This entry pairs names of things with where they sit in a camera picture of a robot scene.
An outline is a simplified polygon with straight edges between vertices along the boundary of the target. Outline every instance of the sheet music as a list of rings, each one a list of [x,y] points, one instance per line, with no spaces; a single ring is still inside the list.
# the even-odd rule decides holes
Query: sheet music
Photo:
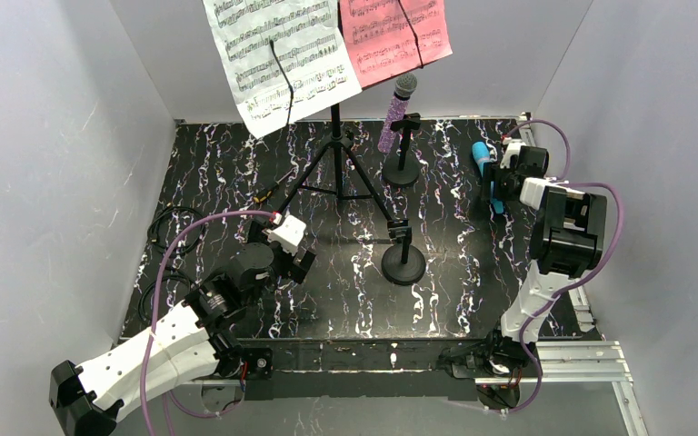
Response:
[[[234,103],[256,138],[283,127],[290,104],[269,40],[293,85],[291,122],[362,91],[335,0],[204,0],[204,10]]]
[[[402,0],[425,64],[452,53],[444,0]],[[397,0],[341,0],[344,40],[362,87],[418,67],[414,34]]]

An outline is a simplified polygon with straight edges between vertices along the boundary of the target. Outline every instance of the robotic arm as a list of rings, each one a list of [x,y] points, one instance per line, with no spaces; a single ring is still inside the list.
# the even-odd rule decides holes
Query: robotic arm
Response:
[[[289,215],[279,225],[254,220],[245,244],[159,320],[146,377],[151,400],[174,387],[214,373],[229,376],[247,353],[230,327],[245,316],[263,290],[287,276],[302,282],[314,260],[295,260],[306,224]],[[99,357],[52,370],[49,402],[66,435],[106,435],[140,406],[140,372],[151,329]],[[271,376],[271,353],[257,374]]]
[[[494,329],[476,344],[441,354],[441,366],[456,378],[505,376],[527,366],[531,359],[520,343],[524,323],[601,260],[606,198],[544,179],[548,161],[543,148],[510,139],[500,163],[484,163],[483,200],[520,201],[536,211],[529,242],[532,260],[517,297]],[[549,312],[533,318],[523,333],[533,353]]]

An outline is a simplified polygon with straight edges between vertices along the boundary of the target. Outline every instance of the pink paper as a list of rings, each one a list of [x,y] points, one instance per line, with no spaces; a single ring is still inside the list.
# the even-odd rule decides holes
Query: pink paper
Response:
[[[452,53],[444,0],[402,0],[424,64]],[[398,0],[341,0],[344,41],[362,87],[421,65],[414,33]]]

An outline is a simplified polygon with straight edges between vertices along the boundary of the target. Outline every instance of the microphone head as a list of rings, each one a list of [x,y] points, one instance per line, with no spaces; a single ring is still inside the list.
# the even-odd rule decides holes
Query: microphone head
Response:
[[[394,93],[398,97],[408,98],[416,90],[417,84],[418,80],[413,73],[405,73],[397,77],[397,81],[394,83]]]

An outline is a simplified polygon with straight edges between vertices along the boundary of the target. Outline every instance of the screwdriver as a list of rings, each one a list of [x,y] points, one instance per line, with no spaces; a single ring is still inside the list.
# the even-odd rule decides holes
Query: screwdriver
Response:
[[[259,191],[255,197],[253,197],[253,201],[260,204],[265,202],[266,200],[272,198],[272,195],[276,192],[277,189],[279,189],[279,185],[282,183],[284,179],[287,178],[290,174],[295,171],[295,168],[291,169],[290,171],[287,172],[287,174],[283,175],[280,179],[278,179],[276,182],[272,183],[270,186],[268,186],[266,189]]]

